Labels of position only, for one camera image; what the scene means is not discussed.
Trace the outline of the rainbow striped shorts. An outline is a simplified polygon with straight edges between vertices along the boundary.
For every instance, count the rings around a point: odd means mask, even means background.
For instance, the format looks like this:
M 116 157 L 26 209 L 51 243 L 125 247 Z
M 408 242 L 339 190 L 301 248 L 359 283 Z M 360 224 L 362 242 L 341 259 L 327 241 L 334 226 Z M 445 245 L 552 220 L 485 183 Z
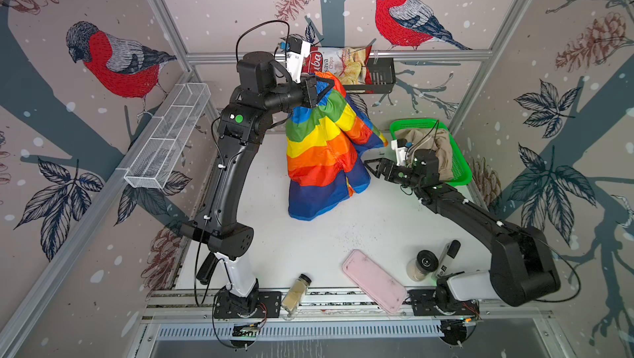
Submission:
M 361 156 L 384 148 L 387 140 L 351 101 L 335 75 L 318 72 L 322 90 L 332 81 L 317 107 L 295 108 L 285 123 L 287 172 L 290 177 L 288 214 L 310 221 L 335 208 L 370 185 Z

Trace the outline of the black wall basket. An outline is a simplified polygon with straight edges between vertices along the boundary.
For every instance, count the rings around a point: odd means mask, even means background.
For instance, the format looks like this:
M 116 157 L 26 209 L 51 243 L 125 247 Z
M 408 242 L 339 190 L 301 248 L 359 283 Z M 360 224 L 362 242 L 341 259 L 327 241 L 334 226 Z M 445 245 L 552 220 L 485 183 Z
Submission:
M 366 63 L 366 77 L 363 83 L 345 85 L 347 92 L 360 94 L 390 94 L 396 85 L 394 59 L 391 57 L 371 57 Z

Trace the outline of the red Chuba chips bag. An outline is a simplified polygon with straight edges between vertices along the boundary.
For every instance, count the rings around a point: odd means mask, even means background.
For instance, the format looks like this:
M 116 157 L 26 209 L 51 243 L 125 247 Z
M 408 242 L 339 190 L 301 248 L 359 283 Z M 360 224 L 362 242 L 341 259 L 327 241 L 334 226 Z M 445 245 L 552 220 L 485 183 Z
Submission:
M 312 47 L 310 54 L 304 59 L 302 72 L 331 73 L 343 85 L 371 84 L 368 72 L 368 59 L 371 46 L 361 48 Z

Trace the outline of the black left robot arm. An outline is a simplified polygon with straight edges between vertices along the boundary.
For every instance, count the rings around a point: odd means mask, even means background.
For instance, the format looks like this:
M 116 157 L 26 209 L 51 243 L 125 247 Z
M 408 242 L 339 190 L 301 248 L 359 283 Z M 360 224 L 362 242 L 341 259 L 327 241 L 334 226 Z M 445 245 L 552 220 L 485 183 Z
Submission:
M 249 300 L 258 289 L 246 257 L 254 230 L 237 219 L 249 168 L 265 133 L 274 126 L 274 115 L 317 107 L 335 88 L 335 80 L 302 72 L 292 74 L 266 52 L 244 55 L 237 63 L 237 72 L 239 85 L 213 128 L 216 157 L 202 212 L 183 224 L 180 232 L 193 242 L 207 245 L 210 251 L 196 274 L 200 283 L 208 284 L 217 263 L 223 262 L 229 293 Z

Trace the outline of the green plastic basket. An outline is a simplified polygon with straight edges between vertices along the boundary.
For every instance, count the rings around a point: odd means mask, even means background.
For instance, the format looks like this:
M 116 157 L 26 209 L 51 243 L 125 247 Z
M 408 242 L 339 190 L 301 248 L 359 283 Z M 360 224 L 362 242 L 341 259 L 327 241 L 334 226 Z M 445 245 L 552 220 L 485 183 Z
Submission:
M 472 181 L 462 152 L 448 128 L 440 120 L 396 120 L 390 125 L 391 138 L 408 138 L 424 149 L 431 149 L 439 160 L 439 177 L 451 186 L 466 186 Z

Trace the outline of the black white marker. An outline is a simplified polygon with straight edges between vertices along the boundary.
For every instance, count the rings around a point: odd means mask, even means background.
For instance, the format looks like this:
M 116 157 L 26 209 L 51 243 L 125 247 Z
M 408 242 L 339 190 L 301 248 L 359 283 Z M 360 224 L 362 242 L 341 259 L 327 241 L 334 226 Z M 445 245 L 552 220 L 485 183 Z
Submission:
M 451 270 L 452 263 L 461 249 L 462 244 L 458 240 L 452 240 L 444 248 L 439 260 L 439 267 L 434 273 L 436 279 L 446 276 Z

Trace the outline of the pink rectangular case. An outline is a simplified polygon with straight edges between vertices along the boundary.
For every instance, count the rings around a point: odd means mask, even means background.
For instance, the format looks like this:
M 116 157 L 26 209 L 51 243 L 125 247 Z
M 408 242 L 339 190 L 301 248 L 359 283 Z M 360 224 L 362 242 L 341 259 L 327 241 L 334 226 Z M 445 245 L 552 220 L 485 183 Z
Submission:
M 342 272 L 390 315 L 397 314 L 408 297 L 404 285 L 360 250 L 351 251 Z

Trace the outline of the spice jar black lid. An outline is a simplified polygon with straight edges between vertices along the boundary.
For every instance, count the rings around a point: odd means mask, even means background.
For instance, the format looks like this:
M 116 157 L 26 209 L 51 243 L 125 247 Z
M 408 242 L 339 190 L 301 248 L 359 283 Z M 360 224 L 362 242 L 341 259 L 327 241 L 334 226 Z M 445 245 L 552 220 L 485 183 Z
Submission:
M 300 274 L 282 300 L 282 308 L 288 317 L 292 317 L 312 283 L 312 279 L 306 274 Z

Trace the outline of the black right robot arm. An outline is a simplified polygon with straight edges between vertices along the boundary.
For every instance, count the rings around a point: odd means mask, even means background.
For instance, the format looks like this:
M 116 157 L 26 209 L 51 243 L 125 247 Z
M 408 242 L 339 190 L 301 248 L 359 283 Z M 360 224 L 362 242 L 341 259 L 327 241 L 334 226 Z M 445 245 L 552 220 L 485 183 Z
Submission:
M 366 160 L 363 165 L 377 178 L 410 188 L 423 206 L 452 220 L 488 249 L 489 270 L 442 278 L 440 283 L 454 300 L 499 299 L 518 307 L 560 290 L 544 233 L 498 220 L 440 181 L 434 151 L 417 150 L 410 166 L 400 166 L 389 158 Z

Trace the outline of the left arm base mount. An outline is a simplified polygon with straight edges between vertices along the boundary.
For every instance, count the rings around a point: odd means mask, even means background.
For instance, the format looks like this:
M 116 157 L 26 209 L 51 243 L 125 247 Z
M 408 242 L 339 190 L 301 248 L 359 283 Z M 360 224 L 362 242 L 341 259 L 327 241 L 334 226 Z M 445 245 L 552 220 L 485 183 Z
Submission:
M 279 318 L 281 303 L 282 293 L 278 291 L 254 290 L 247 297 L 239 297 L 222 288 L 215 297 L 213 318 Z

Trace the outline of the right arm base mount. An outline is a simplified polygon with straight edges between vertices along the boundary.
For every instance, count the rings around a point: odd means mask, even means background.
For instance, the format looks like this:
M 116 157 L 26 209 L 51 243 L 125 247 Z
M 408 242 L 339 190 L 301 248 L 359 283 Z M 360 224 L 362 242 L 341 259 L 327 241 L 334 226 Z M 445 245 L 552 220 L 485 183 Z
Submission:
M 444 287 L 413 289 L 408 294 L 409 304 L 416 317 L 480 316 L 480 306 L 476 300 L 456 300 Z

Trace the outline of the black remote-like object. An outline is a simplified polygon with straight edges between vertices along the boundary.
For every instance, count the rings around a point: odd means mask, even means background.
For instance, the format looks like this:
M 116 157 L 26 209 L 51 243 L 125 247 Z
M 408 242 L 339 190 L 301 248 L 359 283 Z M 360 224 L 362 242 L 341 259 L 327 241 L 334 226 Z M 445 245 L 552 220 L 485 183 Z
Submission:
M 202 285 L 209 285 L 211 281 L 211 277 L 213 276 L 216 270 L 217 264 L 218 264 L 218 258 L 216 257 L 214 252 L 209 253 L 206 259 L 204 260 L 204 262 L 198 268 L 198 271 L 196 273 L 196 279 Z

